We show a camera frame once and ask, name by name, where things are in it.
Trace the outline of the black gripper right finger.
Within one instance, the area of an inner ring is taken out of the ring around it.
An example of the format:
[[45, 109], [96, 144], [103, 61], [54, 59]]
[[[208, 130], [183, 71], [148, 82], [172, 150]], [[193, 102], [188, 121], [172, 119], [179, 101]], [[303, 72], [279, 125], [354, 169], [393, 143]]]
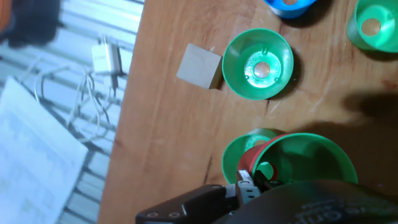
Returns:
[[253, 176], [254, 185], [260, 192], [265, 192], [283, 184], [279, 180], [268, 179], [261, 171], [257, 170]]

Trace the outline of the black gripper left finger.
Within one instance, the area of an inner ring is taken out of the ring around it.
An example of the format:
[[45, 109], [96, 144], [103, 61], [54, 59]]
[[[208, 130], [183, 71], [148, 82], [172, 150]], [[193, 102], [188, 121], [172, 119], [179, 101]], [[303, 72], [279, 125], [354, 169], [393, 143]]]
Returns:
[[139, 212], [138, 224], [225, 223], [243, 205], [260, 196], [246, 170], [235, 184], [208, 184]]

